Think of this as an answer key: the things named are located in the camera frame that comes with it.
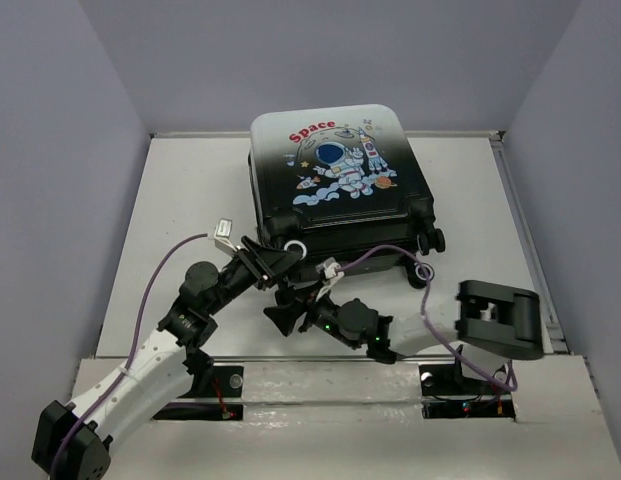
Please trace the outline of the small black kids suitcase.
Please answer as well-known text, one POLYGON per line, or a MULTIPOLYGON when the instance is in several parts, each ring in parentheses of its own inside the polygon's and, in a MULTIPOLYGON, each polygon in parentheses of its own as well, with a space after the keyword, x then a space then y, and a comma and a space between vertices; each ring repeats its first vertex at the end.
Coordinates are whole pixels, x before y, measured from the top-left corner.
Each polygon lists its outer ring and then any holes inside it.
POLYGON ((266 113, 250 127, 248 156, 262 244, 303 243, 295 283, 318 279, 328 258, 350 274, 405 269, 424 287, 433 270, 403 250, 446 248, 434 195, 395 112, 380 104, 266 113))

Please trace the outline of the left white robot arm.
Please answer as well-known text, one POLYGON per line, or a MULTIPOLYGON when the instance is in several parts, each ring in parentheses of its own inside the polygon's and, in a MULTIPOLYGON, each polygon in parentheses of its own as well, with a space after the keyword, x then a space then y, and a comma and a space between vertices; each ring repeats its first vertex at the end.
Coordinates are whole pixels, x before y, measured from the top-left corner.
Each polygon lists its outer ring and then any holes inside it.
POLYGON ((217 328, 215 314, 253 286, 272 287, 307 255, 297 241, 281 249, 247 236, 241 242, 223 268, 199 261, 186 270, 167 314, 145 341, 133 339, 122 364, 87 392, 41 412, 32 460, 49 478, 101 478, 112 449, 139 425, 182 394, 209 388, 214 361, 203 346, 217 328))

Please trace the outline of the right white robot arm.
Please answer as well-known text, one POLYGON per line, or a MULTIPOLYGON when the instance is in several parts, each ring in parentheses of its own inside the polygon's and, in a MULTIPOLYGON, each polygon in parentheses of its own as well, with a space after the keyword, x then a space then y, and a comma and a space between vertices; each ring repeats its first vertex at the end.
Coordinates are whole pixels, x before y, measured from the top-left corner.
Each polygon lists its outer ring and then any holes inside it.
POLYGON ((451 328, 435 325, 423 298, 415 320, 383 315, 355 298, 334 303, 317 284, 286 288, 264 309, 282 335, 315 327, 352 350, 366 349, 378 363, 394 364, 440 345, 456 360, 452 384, 472 392, 485 381, 504 392, 518 389, 514 361, 545 355, 539 295, 530 290, 479 280, 459 284, 459 318, 451 328))

